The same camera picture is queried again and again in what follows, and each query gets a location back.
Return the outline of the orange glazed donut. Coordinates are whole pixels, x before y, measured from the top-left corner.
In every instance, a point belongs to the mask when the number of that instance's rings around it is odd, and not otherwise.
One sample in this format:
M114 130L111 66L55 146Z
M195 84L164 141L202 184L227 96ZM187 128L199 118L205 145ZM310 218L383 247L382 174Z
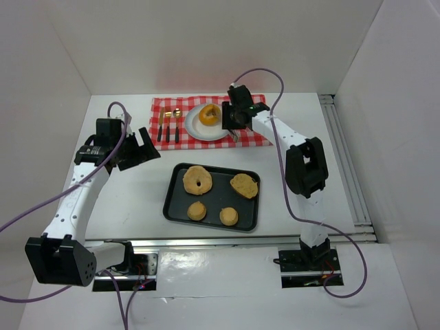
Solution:
M221 120L221 110L216 104L207 104L199 112L199 121L205 126L211 127Z

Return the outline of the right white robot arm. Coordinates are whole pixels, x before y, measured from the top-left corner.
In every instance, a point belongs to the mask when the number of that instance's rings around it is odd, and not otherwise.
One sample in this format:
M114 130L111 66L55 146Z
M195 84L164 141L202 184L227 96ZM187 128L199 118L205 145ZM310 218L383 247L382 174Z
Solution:
M299 207L295 220L300 222L301 259L306 265L319 263L330 250L322 193L329 171L321 140L301 135L271 114L265 103L255 103L244 85L231 84L228 96L222 103L222 128L231 133L249 129L276 146L282 182Z

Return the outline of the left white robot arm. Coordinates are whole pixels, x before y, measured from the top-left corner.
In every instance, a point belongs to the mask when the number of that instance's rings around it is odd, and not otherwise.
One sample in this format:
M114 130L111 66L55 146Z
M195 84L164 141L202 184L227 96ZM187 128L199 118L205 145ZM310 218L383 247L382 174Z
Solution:
M160 157L146 128L123 134L121 119L101 118L96 132L76 152L71 192L62 198L51 223L40 237L31 237L25 253L39 283L88 286L102 270L115 268L126 274L135 267L133 246L109 239L86 248L85 233L100 191L111 171L124 171Z

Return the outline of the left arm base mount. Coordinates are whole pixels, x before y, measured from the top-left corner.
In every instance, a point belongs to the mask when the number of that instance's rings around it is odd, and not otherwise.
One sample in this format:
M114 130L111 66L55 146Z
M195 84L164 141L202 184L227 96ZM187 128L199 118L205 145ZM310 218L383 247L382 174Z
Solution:
M135 253L130 266L111 266L107 271L114 277L121 292L152 292L157 289L158 251Z

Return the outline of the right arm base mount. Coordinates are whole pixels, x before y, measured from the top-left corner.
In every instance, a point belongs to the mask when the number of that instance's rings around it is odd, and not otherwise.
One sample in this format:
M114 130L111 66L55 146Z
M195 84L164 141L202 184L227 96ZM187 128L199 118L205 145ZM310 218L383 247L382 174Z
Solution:
M314 264L307 263L300 250L279 250L273 263L280 267L282 288L322 287L344 284L338 253L331 249Z

